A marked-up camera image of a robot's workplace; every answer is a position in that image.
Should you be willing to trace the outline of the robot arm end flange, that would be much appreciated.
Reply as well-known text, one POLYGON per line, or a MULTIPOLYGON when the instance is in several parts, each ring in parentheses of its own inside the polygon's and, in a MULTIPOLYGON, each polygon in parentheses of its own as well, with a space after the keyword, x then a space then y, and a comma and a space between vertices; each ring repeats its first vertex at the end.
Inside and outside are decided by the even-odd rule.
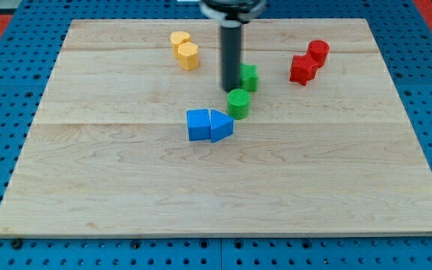
POLYGON ((201 0, 200 11, 221 24, 247 24, 266 8, 266 0, 201 0))

